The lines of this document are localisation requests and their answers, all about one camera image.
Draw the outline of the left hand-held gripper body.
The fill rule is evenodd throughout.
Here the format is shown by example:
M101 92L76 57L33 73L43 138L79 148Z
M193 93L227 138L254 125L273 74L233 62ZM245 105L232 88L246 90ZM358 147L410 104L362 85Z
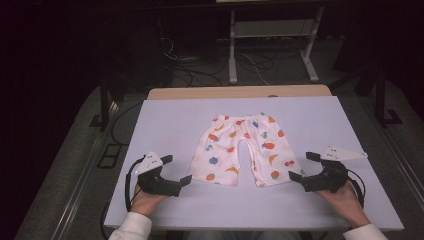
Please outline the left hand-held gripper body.
M164 165L161 157L154 151L148 152L135 170L137 185L145 193L178 197L182 185L180 182L166 180L161 176Z

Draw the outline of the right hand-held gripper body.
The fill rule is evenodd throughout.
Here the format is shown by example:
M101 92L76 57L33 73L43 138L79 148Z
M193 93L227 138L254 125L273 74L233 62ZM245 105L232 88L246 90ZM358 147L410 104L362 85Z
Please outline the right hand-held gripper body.
M347 181L350 181L357 192L365 193L366 187L363 180L355 174L360 180L362 186L349 176L350 170L343 164L347 160L359 160L367 157L365 152L356 152L334 146L329 146L321 155L322 171L314 176L303 177L301 185L306 192L315 192L329 190L332 193L337 192Z

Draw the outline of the white fruit print pants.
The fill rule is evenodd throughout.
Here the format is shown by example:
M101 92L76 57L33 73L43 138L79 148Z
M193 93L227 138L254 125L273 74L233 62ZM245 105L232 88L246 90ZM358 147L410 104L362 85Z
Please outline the white fruit print pants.
M198 141L189 174L196 181L236 185L240 142L247 144L258 187L287 183L291 172L304 174L285 132L273 117L265 114L216 116Z

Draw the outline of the person's left hand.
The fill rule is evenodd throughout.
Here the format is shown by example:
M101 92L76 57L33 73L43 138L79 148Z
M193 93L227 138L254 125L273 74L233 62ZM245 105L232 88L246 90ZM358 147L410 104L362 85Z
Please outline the person's left hand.
M130 211L149 217L167 196L145 193L136 185Z

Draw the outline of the person's right hand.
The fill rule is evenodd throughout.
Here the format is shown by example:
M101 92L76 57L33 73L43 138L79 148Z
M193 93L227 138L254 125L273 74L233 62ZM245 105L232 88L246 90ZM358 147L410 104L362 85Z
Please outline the person's right hand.
M350 182L346 182L335 193L329 190L321 190L316 191L316 194L323 198L340 217L345 219L352 229L371 223L361 207L356 192Z

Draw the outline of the black metal stand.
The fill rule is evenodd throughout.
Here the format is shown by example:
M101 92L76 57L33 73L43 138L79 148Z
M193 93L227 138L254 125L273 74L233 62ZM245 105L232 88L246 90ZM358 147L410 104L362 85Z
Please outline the black metal stand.
M111 126L112 109L122 100L124 90L117 79L104 77L100 81L99 93L100 113L92 117L89 126L98 127L101 132L104 132Z
M375 116L379 124L386 128L391 124L402 124L402 120L395 110L385 108L386 101L386 77L384 70L379 67L376 81Z

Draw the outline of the wooden table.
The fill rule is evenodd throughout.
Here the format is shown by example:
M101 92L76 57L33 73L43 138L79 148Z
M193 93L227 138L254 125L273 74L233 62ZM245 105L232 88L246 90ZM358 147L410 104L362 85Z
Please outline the wooden table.
M331 96L325 85L155 88L148 100Z

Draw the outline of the black floor hatch frame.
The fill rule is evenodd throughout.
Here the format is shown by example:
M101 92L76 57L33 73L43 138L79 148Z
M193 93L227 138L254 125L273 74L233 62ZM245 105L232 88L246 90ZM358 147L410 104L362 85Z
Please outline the black floor hatch frame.
M97 163L97 167L101 169L113 169L117 164L121 149L122 146L120 144L108 144Z

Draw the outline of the white metal desk frame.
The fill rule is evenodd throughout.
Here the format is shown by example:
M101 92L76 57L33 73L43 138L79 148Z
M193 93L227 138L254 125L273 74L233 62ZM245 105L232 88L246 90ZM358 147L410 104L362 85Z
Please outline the white metal desk frame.
M235 59L235 40L241 38L263 38L263 37L306 37L308 42L299 55L312 83L317 83L319 77L315 71L310 54L315 42L317 32L324 13L324 7L316 10L315 16L309 19L290 20L255 20L237 21L234 11L230 14L230 36L229 36L229 77L230 83L236 84L237 69Z

